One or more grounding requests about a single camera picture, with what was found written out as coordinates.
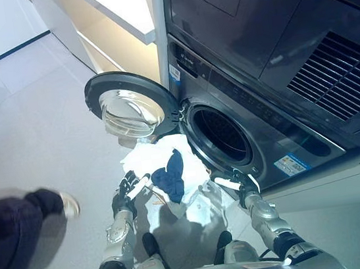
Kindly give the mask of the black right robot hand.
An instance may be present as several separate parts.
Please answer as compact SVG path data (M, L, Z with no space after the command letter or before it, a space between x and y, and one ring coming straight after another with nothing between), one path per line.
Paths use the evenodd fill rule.
M257 183L250 174L244 174L238 169L233 169L229 178L217 177L213 181L216 184L236 191L239 197L240 206L243 209L247 209L247 197L250 195L260 195L261 192L259 183Z

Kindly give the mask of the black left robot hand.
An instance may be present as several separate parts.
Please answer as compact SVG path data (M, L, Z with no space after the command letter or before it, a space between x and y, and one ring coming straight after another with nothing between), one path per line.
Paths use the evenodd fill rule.
M137 216L137 208L135 207L135 196L141 193L143 188L150 180L150 174L144 174L142 178L136 176L133 170L129 170L121 180L118 189L112 201L113 218L122 211L128 210L132 213L132 218Z

